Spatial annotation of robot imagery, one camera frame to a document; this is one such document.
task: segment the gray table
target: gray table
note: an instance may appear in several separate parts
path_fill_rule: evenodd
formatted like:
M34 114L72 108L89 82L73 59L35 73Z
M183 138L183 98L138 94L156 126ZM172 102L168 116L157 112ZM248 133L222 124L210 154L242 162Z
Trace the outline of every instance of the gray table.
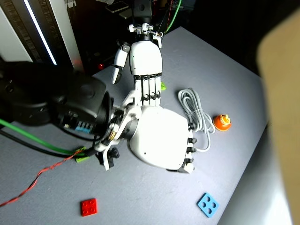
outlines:
M194 154L192 174L173 173L149 166L119 145L120 158L109 172L92 157L77 164L68 161L40 177L37 186L18 202L0 209L0 224L89 225L215 225L229 202L267 123L261 79L183 28L163 40L164 71L161 105L184 115L177 91L193 87L211 116L227 113L232 127L211 135L211 149ZM116 86L111 68L96 74L119 104L133 87L128 70ZM52 125L24 127L50 143L71 149L87 143ZM197 146L205 136L196 133ZM43 167L57 157L29 150L0 137L0 199L24 190ZM196 203L210 193L220 204L207 218ZM80 201L97 198L99 212L81 217Z

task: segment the gray cable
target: gray cable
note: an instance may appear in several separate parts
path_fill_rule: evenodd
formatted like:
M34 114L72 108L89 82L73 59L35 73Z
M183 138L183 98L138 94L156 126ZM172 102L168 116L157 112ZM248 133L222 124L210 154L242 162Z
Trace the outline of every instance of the gray cable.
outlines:
M192 88L183 89L178 92L178 100L186 112L189 122L195 125L194 131L204 131L207 135L207 147L205 149L197 149L197 151L208 151L210 149L210 133L213 134L216 129L211 117L203 112L198 93Z

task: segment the light strip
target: light strip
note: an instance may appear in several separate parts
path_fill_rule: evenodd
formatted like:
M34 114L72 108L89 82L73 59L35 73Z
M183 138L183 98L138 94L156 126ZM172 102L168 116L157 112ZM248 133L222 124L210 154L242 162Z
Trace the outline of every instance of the light strip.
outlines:
M38 22L37 22L37 20L36 20L36 17L35 17L34 14L33 14L33 11L32 11L32 9L31 9L31 7L30 7L30 5L29 5L28 0L24 0L24 3L25 3L25 5L26 5L26 7L27 7L27 9L28 9L28 12L29 12L29 14L30 14L30 16L31 16L31 18L32 18L32 20L33 20L33 22L34 22L34 25L35 25L36 28L37 28L37 31L38 31L38 33L39 33L39 35L40 35L40 37L41 37L41 39L42 39L42 41L43 41L43 43L44 43L46 49L47 49L47 52L48 52L48 54L49 54L49 56L50 56L50 58L51 58L53 64L56 65L56 61L55 61L55 59L54 59L54 57L53 57L53 55L52 55L52 52L50 51L50 48L49 48L49 46L48 46L48 44L47 44L47 42L46 42L46 39L45 39L45 37L44 37L44 35L43 35L43 33L42 33L42 31L41 31L39 25L38 25Z

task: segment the smartphone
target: smartphone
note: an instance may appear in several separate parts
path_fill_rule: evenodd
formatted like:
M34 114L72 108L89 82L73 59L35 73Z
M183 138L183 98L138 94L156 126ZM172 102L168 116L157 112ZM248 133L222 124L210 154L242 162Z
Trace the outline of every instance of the smartphone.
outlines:
M123 17L125 20L132 17L132 10L131 8L126 9L125 11L119 13L119 16Z
M123 1L119 1L119 2L113 3L113 4L109 5L109 6L106 6L105 8L108 11L110 11L112 13L115 13L115 12L118 12L120 10L128 8L128 5L125 2L123 2Z

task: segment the blue lego brick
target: blue lego brick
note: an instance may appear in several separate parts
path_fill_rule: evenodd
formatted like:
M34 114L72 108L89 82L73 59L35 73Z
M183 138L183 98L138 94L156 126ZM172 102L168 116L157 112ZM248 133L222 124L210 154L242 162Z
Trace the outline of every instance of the blue lego brick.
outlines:
M198 206L207 217L211 218L219 208L219 203L210 194L205 193L198 202Z

